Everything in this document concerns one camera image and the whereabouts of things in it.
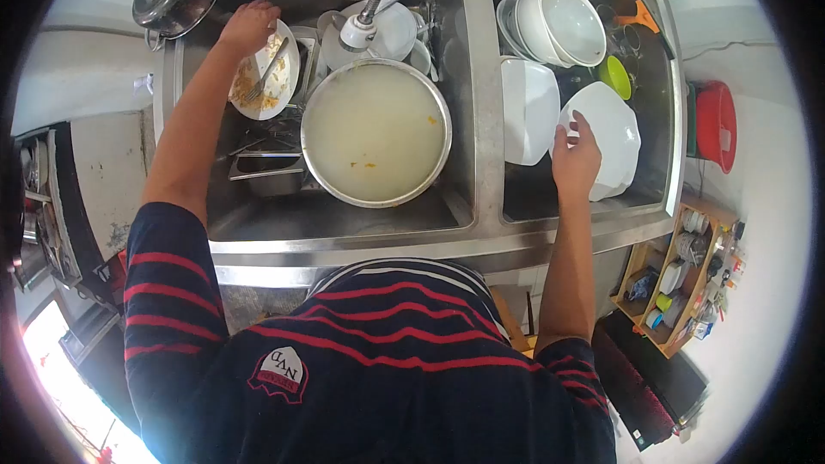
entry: green bowl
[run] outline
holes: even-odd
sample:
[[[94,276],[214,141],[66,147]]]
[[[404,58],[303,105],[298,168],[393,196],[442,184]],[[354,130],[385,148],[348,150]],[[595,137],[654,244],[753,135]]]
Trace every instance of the green bowl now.
[[[618,57],[610,56],[602,61],[602,64],[599,65],[599,79],[613,88],[622,100],[630,98],[630,78]]]

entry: person's hand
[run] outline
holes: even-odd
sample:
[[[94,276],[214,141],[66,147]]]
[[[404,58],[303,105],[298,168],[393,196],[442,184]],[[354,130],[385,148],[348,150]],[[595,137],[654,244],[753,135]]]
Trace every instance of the person's hand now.
[[[587,201],[590,189],[602,167],[602,152],[584,115],[573,110],[570,128],[578,137],[568,137],[567,131],[556,126],[553,145],[553,180],[559,191],[559,203]]]
[[[238,7],[220,34],[218,44],[243,58],[263,49],[275,32],[273,24],[281,16],[281,8],[269,0],[255,0]]]

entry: person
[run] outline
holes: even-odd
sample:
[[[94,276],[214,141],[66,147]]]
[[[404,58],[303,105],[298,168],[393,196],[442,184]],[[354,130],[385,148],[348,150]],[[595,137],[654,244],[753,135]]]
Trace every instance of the person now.
[[[578,141],[559,129],[553,149],[560,220],[535,359],[510,346],[479,274],[424,259],[339,269],[290,315],[228,335],[206,189],[232,77],[279,15],[256,0],[226,24],[163,130],[129,234],[125,367],[150,451],[199,464],[615,461],[589,345],[601,153],[578,113]]]

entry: shirt logo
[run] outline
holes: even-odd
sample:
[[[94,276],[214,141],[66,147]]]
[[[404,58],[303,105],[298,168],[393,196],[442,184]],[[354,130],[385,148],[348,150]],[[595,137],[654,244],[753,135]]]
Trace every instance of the shirt logo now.
[[[303,400],[308,370],[292,346],[278,348],[258,360],[255,372],[247,380],[249,387],[263,389],[267,396],[277,394],[290,404]]]

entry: faucet head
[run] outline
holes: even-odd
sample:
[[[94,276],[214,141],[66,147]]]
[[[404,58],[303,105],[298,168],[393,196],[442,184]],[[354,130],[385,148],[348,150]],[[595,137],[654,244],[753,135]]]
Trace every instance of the faucet head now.
[[[376,25],[372,18],[368,24],[363,24],[357,15],[353,15],[346,19],[338,40],[349,52],[364,52],[376,39],[376,33]]]

